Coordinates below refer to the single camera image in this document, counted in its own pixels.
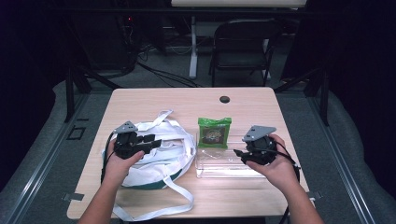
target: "forearm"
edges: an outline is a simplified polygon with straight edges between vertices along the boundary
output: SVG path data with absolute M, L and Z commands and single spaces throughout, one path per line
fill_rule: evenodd
M 298 185 L 292 190 L 285 191 L 284 195 L 288 201 L 292 224 L 324 223 L 303 187 Z
M 78 223 L 108 224 L 111 219 L 117 189 L 117 186 L 104 183 L 93 196 L 90 205 L 88 205 Z

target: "green package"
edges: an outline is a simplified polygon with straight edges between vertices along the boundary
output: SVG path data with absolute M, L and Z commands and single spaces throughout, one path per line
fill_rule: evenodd
M 198 147 L 227 148 L 228 133 L 231 118 L 205 119 L 198 118 L 199 141 Z

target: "white fabric bag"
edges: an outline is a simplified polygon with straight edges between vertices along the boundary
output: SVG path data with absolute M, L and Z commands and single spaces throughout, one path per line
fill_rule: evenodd
M 172 215 L 192 209 L 193 196 L 173 181 L 190 168 L 196 154 L 193 136 L 187 133 L 175 120 L 166 119 L 172 110 L 162 111 L 153 122 L 141 122 L 135 126 L 137 135 L 155 134 L 155 140 L 162 139 L 160 147 L 154 148 L 129 170 L 122 185 L 133 189 L 164 189 L 169 187 L 183 195 L 188 204 L 168 207 L 139 217 L 132 217 L 125 210 L 114 205 L 113 212 L 124 221 L 143 221 L 162 215 Z

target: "transparent packaging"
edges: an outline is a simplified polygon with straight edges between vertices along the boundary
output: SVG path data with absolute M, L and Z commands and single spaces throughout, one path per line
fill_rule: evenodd
M 242 138 L 243 135 L 230 135 L 227 141 L 228 148 L 197 147 L 195 159 L 197 177 L 264 178 L 242 163 L 241 158 L 233 152 L 234 149 L 246 151 L 246 143 Z

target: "human hand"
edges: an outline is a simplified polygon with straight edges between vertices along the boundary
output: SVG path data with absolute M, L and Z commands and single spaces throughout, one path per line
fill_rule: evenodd
M 278 142 L 276 149 L 279 152 L 287 154 L 286 150 L 282 147 L 285 146 L 285 141 L 276 134 L 269 134 L 269 136 Z M 260 165 L 254 161 L 247 161 L 247 165 L 260 174 L 265 175 L 268 181 L 282 192 L 293 189 L 296 184 L 300 185 L 291 162 L 281 155 L 277 155 L 276 159 L 269 165 Z
M 108 144 L 107 165 L 105 178 L 102 184 L 109 184 L 113 187 L 119 187 L 125 176 L 129 173 L 129 168 L 137 163 L 145 155 L 144 151 L 135 153 L 131 158 L 126 160 L 118 157 L 114 152 L 115 139 Z

